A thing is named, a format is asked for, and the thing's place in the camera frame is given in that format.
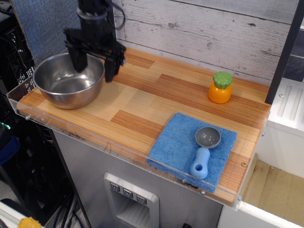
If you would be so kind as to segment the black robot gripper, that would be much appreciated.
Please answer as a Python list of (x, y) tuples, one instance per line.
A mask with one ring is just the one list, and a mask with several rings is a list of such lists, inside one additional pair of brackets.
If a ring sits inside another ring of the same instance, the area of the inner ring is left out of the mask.
[(105, 60), (105, 81), (112, 82), (120, 65), (125, 64), (126, 48), (113, 40), (108, 32), (107, 11), (88, 13), (79, 11), (80, 28), (65, 28), (66, 47), (76, 72), (87, 67), (87, 54)]

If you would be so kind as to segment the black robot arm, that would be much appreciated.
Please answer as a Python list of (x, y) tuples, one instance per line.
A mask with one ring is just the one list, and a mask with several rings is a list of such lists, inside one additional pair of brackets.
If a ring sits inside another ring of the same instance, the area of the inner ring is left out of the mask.
[(87, 55), (104, 60), (105, 81), (111, 82), (125, 64), (126, 47), (116, 40), (116, 30), (125, 23), (125, 13), (111, 0), (79, 0), (80, 29), (65, 28), (66, 47), (74, 69), (87, 67)]

